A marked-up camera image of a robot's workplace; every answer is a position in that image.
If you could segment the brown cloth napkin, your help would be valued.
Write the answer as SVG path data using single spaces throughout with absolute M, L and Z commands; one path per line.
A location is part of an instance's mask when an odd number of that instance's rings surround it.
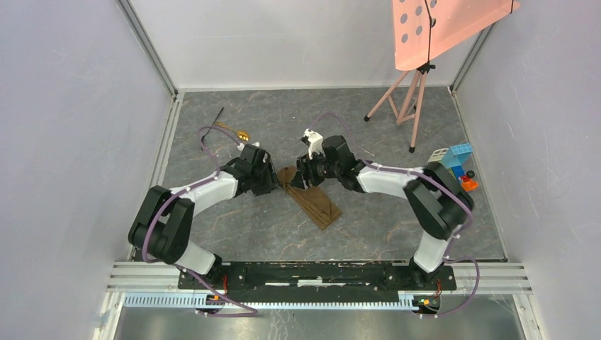
M 342 215 L 342 211 L 330 200 L 326 192 L 318 187 L 308 189 L 292 187 L 291 181 L 296 171 L 295 166 L 278 170 L 276 175 L 280 187 L 297 203 L 319 230 L 326 230 Z

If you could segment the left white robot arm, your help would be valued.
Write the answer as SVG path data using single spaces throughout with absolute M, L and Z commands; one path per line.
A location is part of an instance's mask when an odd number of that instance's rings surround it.
M 248 191 L 262 196 L 278 186 L 270 153 L 246 144 L 238 157 L 199 181 L 171 189 L 150 188 L 129 230 L 128 241 L 142 251 L 144 261 L 186 268 L 196 273 L 196 280 L 204 288 L 215 288 L 223 279 L 220 257 L 191 241 L 193 219 L 224 200 Z

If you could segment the black fork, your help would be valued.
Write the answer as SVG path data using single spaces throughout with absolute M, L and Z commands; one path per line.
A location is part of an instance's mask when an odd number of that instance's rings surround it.
M 213 122 L 211 123 L 211 127 L 206 129 L 206 132 L 201 136 L 201 142 L 204 142 L 207 135 L 209 134 L 209 132 L 212 130 L 212 127 L 216 125 L 219 117 L 222 115 L 223 111 L 225 110 L 225 107 L 223 106 L 219 111 L 218 114 L 215 116 L 215 118 L 213 119 Z

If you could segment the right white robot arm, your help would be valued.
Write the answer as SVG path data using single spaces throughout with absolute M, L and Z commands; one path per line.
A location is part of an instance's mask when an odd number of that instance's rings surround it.
M 307 190 L 336 179 L 349 191 L 406 199 L 423 229 L 411 258 L 410 282 L 419 289 L 434 284 L 454 232 L 471 217 L 474 207 L 459 182 L 436 162 L 398 168 L 357 159 L 341 135 L 323 137 L 306 130 L 301 140 L 308 152 L 297 158 L 291 186 Z

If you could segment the gold spoon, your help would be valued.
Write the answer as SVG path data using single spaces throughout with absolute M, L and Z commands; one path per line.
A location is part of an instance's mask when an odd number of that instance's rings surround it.
M 218 126 L 218 127 L 220 127 L 220 128 L 224 128 L 226 130 L 234 132 L 237 135 L 237 137 L 240 140 L 242 140 L 242 141 L 245 141 L 245 142 L 250 141 L 250 134 L 247 131 L 245 131 L 245 130 L 234 129 L 232 127 L 227 126 L 226 124 L 224 124 L 222 122 L 216 122 L 215 125 Z

